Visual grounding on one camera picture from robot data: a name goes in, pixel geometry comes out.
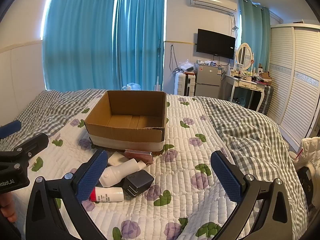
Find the person left hand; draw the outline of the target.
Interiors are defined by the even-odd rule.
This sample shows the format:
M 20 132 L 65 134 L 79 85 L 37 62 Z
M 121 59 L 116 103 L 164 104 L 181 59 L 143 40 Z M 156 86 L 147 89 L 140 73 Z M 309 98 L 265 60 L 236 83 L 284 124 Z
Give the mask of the person left hand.
M 15 211 L 13 196 L 11 192 L 0 195 L 1 213 L 11 223 L 16 222 L 17 213 Z

